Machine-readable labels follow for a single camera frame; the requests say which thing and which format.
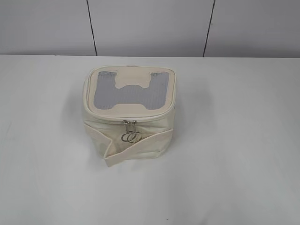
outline table surface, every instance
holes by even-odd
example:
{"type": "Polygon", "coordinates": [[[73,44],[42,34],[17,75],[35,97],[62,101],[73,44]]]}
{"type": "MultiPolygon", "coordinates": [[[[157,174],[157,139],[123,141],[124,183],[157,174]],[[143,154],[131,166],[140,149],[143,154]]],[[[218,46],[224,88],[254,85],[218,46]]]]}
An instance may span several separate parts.
{"type": "Polygon", "coordinates": [[[0,224],[299,225],[300,59],[0,56],[0,224]],[[178,76],[157,159],[111,168],[81,120],[104,65],[178,76]]]}

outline white wall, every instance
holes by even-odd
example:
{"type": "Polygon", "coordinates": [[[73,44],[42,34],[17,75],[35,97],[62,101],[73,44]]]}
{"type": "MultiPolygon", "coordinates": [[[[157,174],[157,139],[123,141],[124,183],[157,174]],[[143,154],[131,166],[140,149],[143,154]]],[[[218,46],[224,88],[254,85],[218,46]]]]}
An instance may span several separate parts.
{"type": "MultiPolygon", "coordinates": [[[[88,0],[102,56],[201,57],[213,0],[88,0]]],[[[300,0],[216,0],[206,57],[300,57],[300,0]]],[[[95,55],[86,0],[0,0],[0,54],[95,55]]]]}
{"type": "Polygon", "coordinates": [[[0,0],[0,54],[95,55],[85,0],[0,0]]]}
{"type": "Polygon", "coordinates": [[[216,0],[205,56],[300,57],[299,0],[216,0]]]}
{"type": "Polygon", "coordinates": [[[101,56],[203,55],[213,0],[89,0],[101,56]]]}

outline gray mesh panel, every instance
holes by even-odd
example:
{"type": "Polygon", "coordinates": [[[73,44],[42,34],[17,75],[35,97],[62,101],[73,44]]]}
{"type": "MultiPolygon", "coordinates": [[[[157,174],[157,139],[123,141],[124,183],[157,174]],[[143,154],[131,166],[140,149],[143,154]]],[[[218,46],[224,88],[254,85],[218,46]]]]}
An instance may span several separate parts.
{"type": "Polygon", "coordinates": [[[169,73],[153,73],[148,88],[127,85],[117,89],[115,72],[99,72],[94,106],[111,109],[117,104],[141,104],[146,109],[159,109],[165,105],[169,73]]]}

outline white bag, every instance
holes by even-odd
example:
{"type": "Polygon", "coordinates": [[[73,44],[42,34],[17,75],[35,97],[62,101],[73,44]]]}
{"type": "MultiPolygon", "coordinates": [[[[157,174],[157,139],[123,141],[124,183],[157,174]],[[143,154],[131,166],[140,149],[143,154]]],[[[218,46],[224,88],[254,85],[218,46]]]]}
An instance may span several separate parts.
{"type": "Polygon", "coordinates": [[[166,68],[102,67],[83,88],[86,132],[108,166],[160,156],[174,124],[176,76],[166,68]]]}

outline zipper pull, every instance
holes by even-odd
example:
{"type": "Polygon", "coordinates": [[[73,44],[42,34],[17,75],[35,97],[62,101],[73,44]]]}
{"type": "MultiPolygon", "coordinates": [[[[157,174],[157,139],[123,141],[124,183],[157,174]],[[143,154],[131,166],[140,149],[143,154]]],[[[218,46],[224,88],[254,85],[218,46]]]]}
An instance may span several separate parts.
{"type": "Polygon", "coordinates": [[[122,135],[121,140],[129,143],[139,142],[142,139],[142,134],[136,131],[136,127],[135,127],[136,120],[133,121],[124,120],[123,122],[125,124],[126,133],[122,135]]]}

